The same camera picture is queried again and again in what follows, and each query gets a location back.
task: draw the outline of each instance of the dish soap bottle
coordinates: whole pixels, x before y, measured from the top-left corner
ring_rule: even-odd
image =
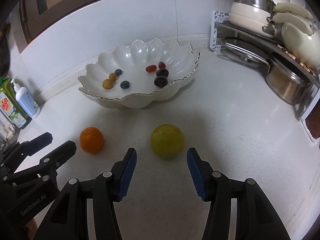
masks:
[[[15,99],[15,92],[10,81],[11,78],[3,80],[3,78],[0,77],[0,108],[2,112],[4,112],[16,125],[16,127],[23,129],[31,122],[32,119],[17,103]]]
[[[15,82],[15,78],[10,83],[13,84],[14,91],[16,92],[17,102],[32,119],[36,119],[40,113],[39,105],[34,101],[30,92],[25,87],[20,87]]]

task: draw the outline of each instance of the dish rack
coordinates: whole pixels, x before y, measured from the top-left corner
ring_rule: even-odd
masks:
[[[218,27],[221,27],[221,28],[225,28],[225,29],[234,31],[235,36],[237,36],[238,34],[245,35],[248,38],[255,40],[256,42],[262,44],[263,46],[280,54],[286,60],[290,61],[300,71],[302,71],[302,73],[304,73],[313,84],[308,95],[305,97],[305,100],[300,104],[299,109],[297,109],[298,120],[303,122],[308,117],[308,115],[310,114],[312,109],[315,107],[316,103],[318,102],[318,100],[320,98],[320,80],[319,80],[319,78],[314,77],[310,72],[305,70],[299,63],[297,63],[290,56],[288,56],[285,52],[283,52],[277,46],[278,44],[280,44],[280,45],[282,44],[282,42],[280,40],[269,39],[269,38],[263,37],[259,34],[256,34],[256,33],[250,32],[248,30],[245,30],[243,28],[240,28],[238,26],[235,26],[228,21],[228,15],[229,15],[229,13],[226,13],[226,12],[220,12],[220,11],[213,11],[212,12],[211,36],[210,36],[210,46],[209,46],[210,49],[213,50],[214,52],[220,52],[221,45],[217,44],[217,33],[218,33]]]

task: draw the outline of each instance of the orange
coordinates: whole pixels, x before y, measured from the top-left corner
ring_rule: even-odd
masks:
[[[87,153],[97,153],[104,144],[104,138],[98,128],[88,127],[80,134],[80,147]]]

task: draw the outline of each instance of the pot handle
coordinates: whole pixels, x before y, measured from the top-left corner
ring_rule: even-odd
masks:
[[[293,26],[297,27],[300,31],[306,33],[308,36],[311,36],[316,32],[316,30],[310,27],[310,24],[308,22],[290,13],[276,13],[273,16],[272,21],[274,21],[275,23],[291,23]]]
[[[310,20],[313,18],[313,15],[308,10],[294,3],[278,3],[276,6],[274,6],[273,10],[280,13],[286,11],[293,12]]]

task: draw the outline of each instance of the bottle label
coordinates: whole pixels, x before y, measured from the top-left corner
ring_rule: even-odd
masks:
[[[27,122],[3,92],[0,92],[0,107],[18,128]]]
[[[34,101],[31,94],[26,91],[18,100],[19,105],[32,118],[39,109],[38,104]]]

